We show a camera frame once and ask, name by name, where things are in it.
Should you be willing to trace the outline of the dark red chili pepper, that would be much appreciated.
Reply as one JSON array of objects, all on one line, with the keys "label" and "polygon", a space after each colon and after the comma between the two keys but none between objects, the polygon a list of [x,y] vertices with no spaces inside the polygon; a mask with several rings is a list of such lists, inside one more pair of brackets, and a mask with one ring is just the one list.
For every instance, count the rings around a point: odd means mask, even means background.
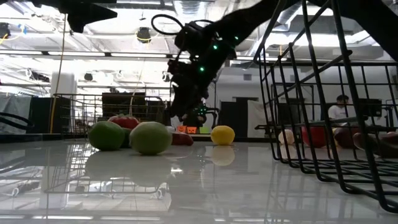
[{"label": "dark red chili pepper", "polygon": [[172,145],[174,146],[191,146],[193,143],[192,137],[186,133],[172,133]]}]

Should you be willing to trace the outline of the black ceiling device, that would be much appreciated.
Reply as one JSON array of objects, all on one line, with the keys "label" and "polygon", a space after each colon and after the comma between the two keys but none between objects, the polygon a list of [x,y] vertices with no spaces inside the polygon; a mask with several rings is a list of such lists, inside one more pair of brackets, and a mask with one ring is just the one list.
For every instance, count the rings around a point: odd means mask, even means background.
[{"label": "black ceiling device", "polygon": [[148,27],[140,27],[137,31],[136,38],[139,42],[148,44],[152,39],[150,29]]}]

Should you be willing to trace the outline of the black wire basket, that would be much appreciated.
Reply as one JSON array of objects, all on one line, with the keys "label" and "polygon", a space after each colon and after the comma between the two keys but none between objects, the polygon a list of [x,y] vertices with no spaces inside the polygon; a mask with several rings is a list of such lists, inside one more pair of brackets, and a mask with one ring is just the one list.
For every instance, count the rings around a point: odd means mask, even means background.
[{"label": "black wire basket", "polygon": [[[364,120],[369,118],[364,116],[359,107],[359,95],[357,83],[352,71],[353,67],[364,69],[365,67],[384,67],[389,68],[394,62],[382,61],[357,61],[349,59],[351,51],[346,46],[343,36],[343,25],[338,4],[332,2],[332,7],[322,6],[317,13],[308,18],[307,0],[300,0],[303,11],[303,29],[298,33],[296,39],[302,36],[307,38],[310,52],[309,65],[313,72],[304,78],[299,78],[294,56],[294,43],[290,42],[283,54],[279,55],[272,65],[266,64],[266,50],[264,47],[258,48],[254,63],[259,66],[259,76],[261,83],[262,103],[266,117],[265,124],[259,124],[255,128],[263,129],[271,142],[278,140],[281,131],[290,128],[294,134],[295,148],[297,157],[291,158],[290,154],[283,156],[280,147],[272,148],[274,159],[288,164],[292,168],[300,169],[305,174],[314,174],[322,182],[335,182],[342,191],[348,194],[362,194],[371,197],[379,202],[381,208],[390,213],[398,214],[398,161],[384,159],[375,156],[366,148],[365,158],[361,159],[356,154],[353,159],[341,158],[338,154],[333,128],[358,128],[363,142],[368,142],[368,134],[379,136],[379,132],[394,130],[394,127],[378,126],[372,124],[368,126]],[[333,17],[340,46],[341,54],[328,62],[318,63],[315,50],[312,45],[311,25],[321,16],[326,9],[332,9]],[[323,83],[320,75],[331,67],[337,67],[339,73],[346,74],[347,81],[340,82],[340,87],[349,86],[351,93],[351,106],[355,110],[355,116],[343,119],[330,120],[328,117],[328,104],[325,102]],[[276,116],[279,112],[279,98],[287,98],[290,91],[295,91],[299,101],[295,104],[298,108],[299,121],[290,120],[289,123],[277,122]],[[312,143],[308,147],[302,141],[302,130],[305,126],[310,131],[312,126],[325,128],[326,146],[315,148]]]}]

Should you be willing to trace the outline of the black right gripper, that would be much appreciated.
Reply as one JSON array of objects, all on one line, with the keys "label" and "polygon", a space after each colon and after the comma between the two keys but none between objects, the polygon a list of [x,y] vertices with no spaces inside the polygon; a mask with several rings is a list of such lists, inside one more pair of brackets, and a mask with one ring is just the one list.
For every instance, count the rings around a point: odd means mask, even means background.
[{"label": "black right gripper", "polygon": [[169,109],[171,117],[182,117],[207,99],[208,86],[216,78],[224,62],[232,57],[232,46],[213,40],[200,55],[192,55],[190,62],[170,59],[168,72],[172,75],[174,100]]}]

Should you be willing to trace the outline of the black shelf unit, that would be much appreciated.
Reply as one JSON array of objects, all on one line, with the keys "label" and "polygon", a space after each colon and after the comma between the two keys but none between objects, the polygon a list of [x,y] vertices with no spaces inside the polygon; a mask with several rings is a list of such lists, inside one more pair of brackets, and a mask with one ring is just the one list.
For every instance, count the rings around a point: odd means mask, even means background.
[{"label": "black shelf unit", "polygon": [[147,113],[145,93],[102,93],[103,117],[131,115],[143,120]]}]

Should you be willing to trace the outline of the black workstation monitor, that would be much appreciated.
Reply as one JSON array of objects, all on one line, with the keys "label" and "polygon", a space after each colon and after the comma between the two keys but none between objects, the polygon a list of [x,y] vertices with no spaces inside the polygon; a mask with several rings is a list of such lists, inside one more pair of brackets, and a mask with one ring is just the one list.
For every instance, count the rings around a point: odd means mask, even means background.
[{"label": "black workstation monitor", "polygon": [[364,116],[381,117],[382,116],[382,101],[379,99],[359,99],[359,107]]}]

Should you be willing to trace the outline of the yellow lemon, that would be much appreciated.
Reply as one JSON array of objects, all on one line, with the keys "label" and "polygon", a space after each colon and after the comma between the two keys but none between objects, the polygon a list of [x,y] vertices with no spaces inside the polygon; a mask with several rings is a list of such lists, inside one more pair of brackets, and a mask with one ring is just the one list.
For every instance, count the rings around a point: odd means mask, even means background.
[{"label": "yellow lemon", "polygon": [[235,132],[229,126],[216,126],[211,131],[211,140],[218,146],[228,146],[234,141]]}]

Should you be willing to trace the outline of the dark purple plum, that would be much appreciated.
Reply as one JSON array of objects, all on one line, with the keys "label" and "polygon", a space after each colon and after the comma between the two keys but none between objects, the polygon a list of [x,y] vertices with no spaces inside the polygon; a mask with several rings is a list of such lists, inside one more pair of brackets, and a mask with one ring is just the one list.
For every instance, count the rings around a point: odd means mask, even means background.
[{"label": "dark purple plum", "polygon": [[354,148],[353,135],[358,133],[358,128],[334,128],[333,137],[335,143],[342,148]]}]

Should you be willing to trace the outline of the green lime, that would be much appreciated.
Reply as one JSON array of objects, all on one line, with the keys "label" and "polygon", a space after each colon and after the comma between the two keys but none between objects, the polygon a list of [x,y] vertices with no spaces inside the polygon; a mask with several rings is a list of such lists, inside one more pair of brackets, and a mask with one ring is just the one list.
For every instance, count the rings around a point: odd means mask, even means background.
[{"label": "green lime", "polygon": [[117,151],[124,138],[123,128],[110,121],[98,121],[88,130],[90,144],[100,151]]},{"label": "green lime", "polygon": [[158,155],[172,144],[172,133],[164,124],[148,121],[138,124],[129,135],[133,150],[145,156]]}]

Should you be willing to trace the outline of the tall black cabinet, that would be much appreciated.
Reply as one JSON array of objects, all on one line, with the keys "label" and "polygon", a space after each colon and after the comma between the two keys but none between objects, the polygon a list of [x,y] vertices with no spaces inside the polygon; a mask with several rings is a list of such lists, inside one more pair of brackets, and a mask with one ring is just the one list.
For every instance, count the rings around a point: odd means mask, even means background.
[{"label": "tall black cabinet", "polygon": [[259,98],[235,97],[235,101],[221,101],[218,125],[229,126],[238,138],[248,136],[248,101]]}]

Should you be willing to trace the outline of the grey tarp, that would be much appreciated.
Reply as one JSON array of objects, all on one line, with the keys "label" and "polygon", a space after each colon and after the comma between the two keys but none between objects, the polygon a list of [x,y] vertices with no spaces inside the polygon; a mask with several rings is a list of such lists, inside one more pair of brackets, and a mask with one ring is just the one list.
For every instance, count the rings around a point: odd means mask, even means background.
[{"label": "grey tarp", "polygon": [[[0,95],[0,112],[29,118],[30,101],[29,96]],[[0,134],[25,134],[26,130],[12,127],[0,122]]]}]

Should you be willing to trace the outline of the white garlic bulb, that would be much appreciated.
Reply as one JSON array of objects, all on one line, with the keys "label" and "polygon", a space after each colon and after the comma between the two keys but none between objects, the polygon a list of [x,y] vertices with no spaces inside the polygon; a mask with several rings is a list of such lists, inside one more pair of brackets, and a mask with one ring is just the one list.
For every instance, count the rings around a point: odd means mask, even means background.
[{"label": "white garlic bulb", "polygon": [[281,131],[278,135],[278,140],[281,145],[292,145],[295,142],[294,134],[290,129],[285,129]]}]

